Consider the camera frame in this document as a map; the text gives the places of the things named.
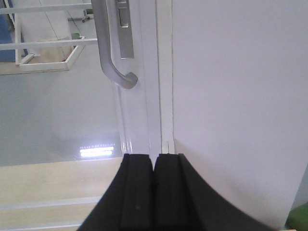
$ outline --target door handle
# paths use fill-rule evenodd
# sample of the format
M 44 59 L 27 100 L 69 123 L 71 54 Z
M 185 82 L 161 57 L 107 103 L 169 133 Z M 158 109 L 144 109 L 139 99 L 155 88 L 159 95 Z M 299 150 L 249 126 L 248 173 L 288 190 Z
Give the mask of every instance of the door handle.
M 120 73 L 111 59 L 110 30 L 106 0 L 91 0 L 91 2 L 102 70 L 117 85 L 131 89 L 137 84 L 138 77 L 132 72 L 126 75 Z

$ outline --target white wall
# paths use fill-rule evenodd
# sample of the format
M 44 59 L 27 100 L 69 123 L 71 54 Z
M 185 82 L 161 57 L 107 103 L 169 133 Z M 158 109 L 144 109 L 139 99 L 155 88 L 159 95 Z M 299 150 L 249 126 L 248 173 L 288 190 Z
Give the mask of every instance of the white wall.
M 308 163 L 308 3 L 173 0 L 174 137 L 220 194 L 282 227 Z

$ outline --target glass pane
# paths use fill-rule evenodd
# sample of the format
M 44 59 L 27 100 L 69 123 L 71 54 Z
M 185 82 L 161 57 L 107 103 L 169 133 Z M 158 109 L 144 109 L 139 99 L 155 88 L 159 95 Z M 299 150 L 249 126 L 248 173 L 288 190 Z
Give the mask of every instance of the glass pane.
M 53 40 L 55 34 L 96 37 L 91 10 L 65 12 L 61 23 L 54 13 L 20 14 L 24 42 Z M 14 41 L 11 19 L 2 19 L 0 27 Z M 45 29 L 43 19 L 50 38 L 34 36 Z M 59 32 L 64 27 L 68 38 Z M 70 55 L 75 47 L 68 49 Z M 66 51 L 38 48 L 23 54 L 34 54 L 28 64 L 46 64 L 64 62 L 56 57 L 67 58 Z M 11 66 L 19 67 L 14 58 L 0 60 L 0 230 L 76 230 L 122 161 L 112 83 L 101 70 L 98 46 L 81 49 L 68 71 L 4 75 Z

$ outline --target glass door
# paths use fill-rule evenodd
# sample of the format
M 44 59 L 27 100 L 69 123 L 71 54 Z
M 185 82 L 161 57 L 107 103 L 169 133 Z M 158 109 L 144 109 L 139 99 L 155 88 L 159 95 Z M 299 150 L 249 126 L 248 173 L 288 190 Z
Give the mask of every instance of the glass door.
M 121 72 L 136 73 L 134 88 L 123 89 L 104 75 L 97 44 L 82 47 L 67 71 L 3 74 L 18 65 L 0 63 L 0 231 L 76 230 L 109 186 L 123 153 L 155 159 L 161 152 L 157 46 L 146 45 L 151 40 L 148 34 L 142 38 L 147 25 L 141 20 L 151 15 L 150 31 L 156 34 L 155 5 L 131 1 L 135 57 L 122 60 L 114 3 L 107 1 L 113 62 Z M 30 14 L 20 13 L 22 35 L 27 32 L 23 20 L 43 30 L 40 18 L 52 25 L 51 37 L 57 27 L 66 26 L 69 39 L 96 38 L 91 10 L 66 11 L 61 23 L 52 12 Z M 28 64 L 52 63 L 48 57 L 62 51 L 64 47 L 28 49 L 33 54 Z

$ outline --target gray floor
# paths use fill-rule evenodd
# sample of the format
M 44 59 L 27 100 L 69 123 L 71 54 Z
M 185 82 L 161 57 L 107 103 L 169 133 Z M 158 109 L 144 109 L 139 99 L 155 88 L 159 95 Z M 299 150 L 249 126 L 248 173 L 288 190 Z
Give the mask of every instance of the gray floor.
M 94 38 L 94 20 L 71 21 Z M 81 159 L 80 148 L 114 145 L 121 155 L 111 82 L 98 46 L 86 46 L 70 71 L 0 76 L 0 166 Z

